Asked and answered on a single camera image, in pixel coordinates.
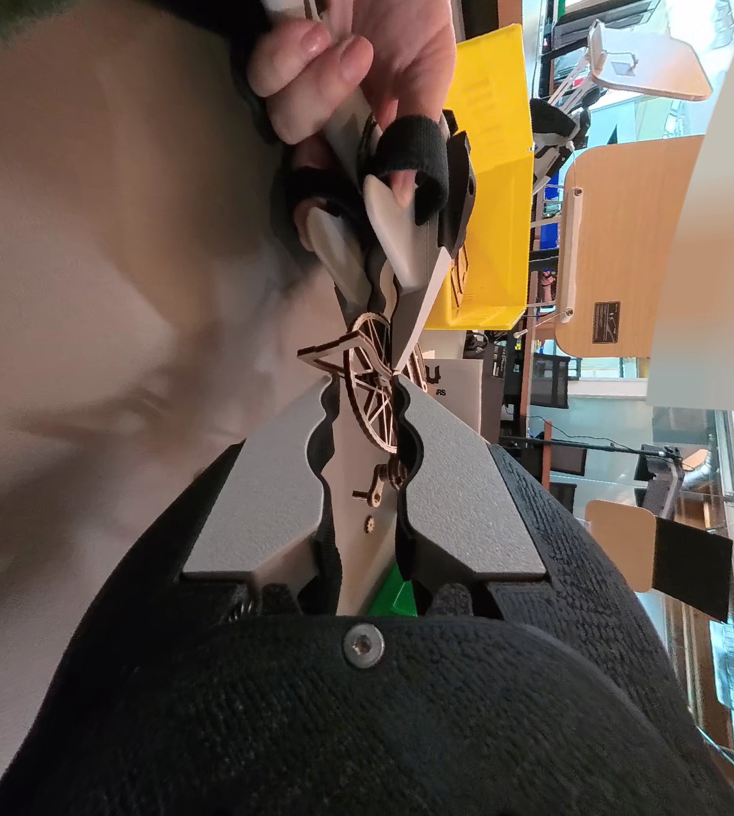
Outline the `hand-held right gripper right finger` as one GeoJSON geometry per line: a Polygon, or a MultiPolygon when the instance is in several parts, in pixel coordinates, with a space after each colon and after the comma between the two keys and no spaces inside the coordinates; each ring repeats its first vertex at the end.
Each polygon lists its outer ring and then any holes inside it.
{"type": "Polygon", "coordinates": [[[548,571],[484,438],[407,376],[394,378],[395,559],[432,597],[445,585],[535,584],[548,571]]]}

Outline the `wooden bicycle model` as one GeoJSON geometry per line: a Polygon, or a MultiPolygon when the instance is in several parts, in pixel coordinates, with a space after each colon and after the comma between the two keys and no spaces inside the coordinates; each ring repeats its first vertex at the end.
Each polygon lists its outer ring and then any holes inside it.
{"type": "Polygon", "coordinates": [[[393,376],[403,374],[424,392],[427,390],[420,347],[413,347],[399,370],[391,366],[391,352],[391,323],[376,312],[361,314],[336,340],[297,351],[300,361],[341,379],[362,433],[388,456],[385,463],[374,468],[369,489],[352,493],[354,498],[372,508],[381,505],[385,485],[399,490],[406,477],[406,468],[397,454],[393,376]]]}

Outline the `yellow plastic bin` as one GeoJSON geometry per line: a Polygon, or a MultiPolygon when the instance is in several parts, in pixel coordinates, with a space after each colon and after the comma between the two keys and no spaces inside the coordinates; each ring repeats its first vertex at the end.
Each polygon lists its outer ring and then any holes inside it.
{"type": "Polygon", "coordinates": [[[467,259],[462,302],[446,278],[425,328],[508,331],[527,304],[534,183],[521,25],[458,44],[446,106],[470,141],[477,190],[460,256],[467,259]]]}

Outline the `person's left hand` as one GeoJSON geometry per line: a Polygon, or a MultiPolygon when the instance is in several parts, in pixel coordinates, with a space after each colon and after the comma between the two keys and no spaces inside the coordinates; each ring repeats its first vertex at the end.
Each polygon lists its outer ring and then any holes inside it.
{"type": "Polygon", "coordinates": [[[438,122],[454,76],[450,2],[332,1],[325,11],[324,22],[273,21],[246,65],[273,131],[293,148],[293,176],[333,167],[322,128],[354,91],[386,130],[398,117],[438,122]]]}

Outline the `white and dark printed box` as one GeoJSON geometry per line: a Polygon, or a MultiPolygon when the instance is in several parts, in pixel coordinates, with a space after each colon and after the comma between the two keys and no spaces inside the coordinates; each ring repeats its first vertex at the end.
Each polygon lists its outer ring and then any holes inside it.
{"type": "Polygon", "coordinates": [[[499,352],[500,347],[491,344],[473,359],[423,354],[428,393],[492,445],[499,443],[502,422],[511,419],[504,409],[505,381],[498,363],[505,358],[499,352]]]}

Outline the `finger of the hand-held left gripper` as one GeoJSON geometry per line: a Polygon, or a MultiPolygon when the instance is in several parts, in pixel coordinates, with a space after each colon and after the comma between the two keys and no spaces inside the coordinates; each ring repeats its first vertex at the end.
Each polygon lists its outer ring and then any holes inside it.
{"type": "Polygon", "coordinates": [[[305,221],[308,244],[329,273],[348,325],[366,312],[393,317],[399,298],[392,265],[374,242],[363,249],[351,224],[321,208],[305,221]]]}
{"type": "Polygon", "coordinates": [[[391,367],[401,371],[421,332],[452,262],[440,244],[440,218],[415,223],[414,203],[401,207],[376,176],[364,178],[366,214],[400,287],[391,321],[391,367]]]}

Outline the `wooden chair white frame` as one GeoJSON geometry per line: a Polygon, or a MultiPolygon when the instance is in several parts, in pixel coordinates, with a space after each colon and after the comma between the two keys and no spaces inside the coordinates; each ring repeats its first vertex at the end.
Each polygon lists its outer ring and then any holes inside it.
{"type": "Polygon", "coordinates": [[[595,20],[576,66],[550,96],[529,101],[534,196],[574,152],[586,147],[590,108],[606,91],[699,102],[708,99],[712,87],[688,43],[595,20]]]}
{"type": "Polygon", "coordinates": [[[565,177],[554,336],[570,357],[649,357],[703,136],[587,149],[565,177]]]}

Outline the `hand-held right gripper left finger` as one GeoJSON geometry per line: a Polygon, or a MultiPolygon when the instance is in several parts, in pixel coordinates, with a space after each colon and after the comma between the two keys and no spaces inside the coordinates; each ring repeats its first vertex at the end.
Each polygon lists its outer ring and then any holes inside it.
{"type": "Polygon", "coordinates": [[[323,375],[249,436],[183,566],[190,579],[284,585],[311,615],[334,615],[342,564],[330,486],[339,380],[323,375]]]}

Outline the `white table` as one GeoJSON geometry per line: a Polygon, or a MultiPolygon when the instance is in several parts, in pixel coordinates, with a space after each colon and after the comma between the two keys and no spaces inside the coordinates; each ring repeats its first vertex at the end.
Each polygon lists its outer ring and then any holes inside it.
{"type": "Polygon", "coordinates": [[[734,56],[692,173],[662,283],[647,401],[734,411],[734,56]]]}

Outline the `green plastic block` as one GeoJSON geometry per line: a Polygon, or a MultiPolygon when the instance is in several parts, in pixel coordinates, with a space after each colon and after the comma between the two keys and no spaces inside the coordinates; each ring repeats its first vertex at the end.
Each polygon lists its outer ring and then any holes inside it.
{"type": "Polygon", "coordinates": [[[369,617],[418,617],[413,584],[404,581],[395,564],[387,574],[368,610],[369,617]]]}

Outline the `tan board with black panel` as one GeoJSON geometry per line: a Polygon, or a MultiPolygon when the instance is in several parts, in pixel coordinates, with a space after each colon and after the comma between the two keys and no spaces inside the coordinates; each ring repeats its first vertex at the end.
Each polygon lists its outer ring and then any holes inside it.
{"type": "Polygon", "coordinates": [[[632,590],[656,590],[719,623],[728,621],[731,539],[602,499],[586,505],[585,521],[632,590]]]}

